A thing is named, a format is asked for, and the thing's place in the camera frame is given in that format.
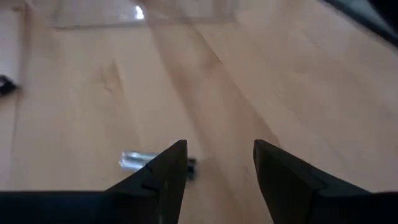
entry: wooden floor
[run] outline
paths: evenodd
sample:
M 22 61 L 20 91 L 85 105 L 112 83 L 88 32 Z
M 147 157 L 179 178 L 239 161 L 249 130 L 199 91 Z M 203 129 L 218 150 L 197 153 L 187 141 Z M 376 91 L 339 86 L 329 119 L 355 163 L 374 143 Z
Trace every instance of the wooden floor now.
M 246 1 L 236 21 L 54 31 L 25 20 L 22 89 L 0 100 L 0 187 L 106 189 L 121 151 L 178 139 L 199 160 L 180 223 L 271 223 L 264 139 L 371 191 L 398 190 L 398 56 L 316 0 Z

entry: clear plastic sheet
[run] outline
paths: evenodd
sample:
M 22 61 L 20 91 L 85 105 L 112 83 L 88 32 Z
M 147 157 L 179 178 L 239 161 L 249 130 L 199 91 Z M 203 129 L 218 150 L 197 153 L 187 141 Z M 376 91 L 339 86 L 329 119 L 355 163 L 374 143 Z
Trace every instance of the clear plastic sheet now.
M 232 18 L 237 8 L 236 0 L 26 1 L 59 29 L 143 24 L 149 11 L 156 14 L 153 22 L 218 21 Z
M 158 153 L 141 153 L 134 151 L 122 152 L 119 165 L 123 170 L 137 172 L 143 168 L 149 161 L 153 160 Z

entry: black plastic piece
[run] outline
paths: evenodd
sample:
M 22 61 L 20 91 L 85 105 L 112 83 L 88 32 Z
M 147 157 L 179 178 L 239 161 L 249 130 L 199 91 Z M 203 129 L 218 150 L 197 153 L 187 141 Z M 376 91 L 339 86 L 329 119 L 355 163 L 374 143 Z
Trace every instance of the black plastic piece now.
M 17 86 L 7 76 L 0 74 L 0 96 L 7 95 L 16 88 Z
M 188 174 L 187 180 L 194 181 L 197 176 L 197 160 L 194 158 L 188 158 Z
M 372 194 L 263 140 L 254 142 L 260 189 L 275 224 L 397 223 L 398 194 Z
M 181 140 L 104 192 L 1 192 L 0 223 L 177 224 L 186 178 Z
M 372 19 L 368 18 L 367 15 L 364 15 L 362 12 L 353 10 L 351 7 L 348 6 L 348 4 L 352 1 L 345 1 L 345 2 L 340 0 L 321 0 L 321 1 L 328 3 L 337 10 L 341 11 L 342 13 L 352 18 L 358 24 L 361 24 L 365 28 L 369 29 L 370 31 L 374 32 L 376 35 L 383 38 L 384 40 L 390 42 L 395 47 L 398 47 L 397 16 L 391 15 L 392 12 L 395 13 L 396 10 L 398 10 L 397 3 L 394 2 L 395 0 L 370 1 L 371 5 L 373 6 L 374 13 L 381 16 L 384 19 L 384 21 L 388 25 L 390 25 L 390 27 L 394 30 L 394 32 L 391 32 L 381 27 L 380 25 L 375 23 Z

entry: transparent plastic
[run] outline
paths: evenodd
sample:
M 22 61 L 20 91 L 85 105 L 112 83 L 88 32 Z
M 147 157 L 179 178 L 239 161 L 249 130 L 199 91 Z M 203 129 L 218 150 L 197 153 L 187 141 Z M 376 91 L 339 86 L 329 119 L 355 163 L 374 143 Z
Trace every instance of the transparent plastic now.
M 152 22 L 230 19 L 236 0 L 26 0 L 52 27 L 76 28 Z

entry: light wooden surface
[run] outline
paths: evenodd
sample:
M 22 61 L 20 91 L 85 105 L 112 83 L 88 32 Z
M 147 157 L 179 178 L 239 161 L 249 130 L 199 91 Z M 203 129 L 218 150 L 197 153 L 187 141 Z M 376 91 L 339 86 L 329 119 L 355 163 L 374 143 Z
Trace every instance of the light wooden surface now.
M 57 32 L 27 18 L 23 89 L 0 104 L 3 189 L 106 189 L 129 175 L 121 151 L 188 139 L 200 173 L 180 222 L 267 223 L 257 138 L 398 189 L 396 51 L 324 4 L 252 0 L 234 22 L 155 29 Z
M 22 72 L 22 15 L 10 2 L 0 2 L 0 74 L 15 83 Z M 15 130 L 17 95 L 0 99 L 0 189 L 9 188 L 11 149 Z

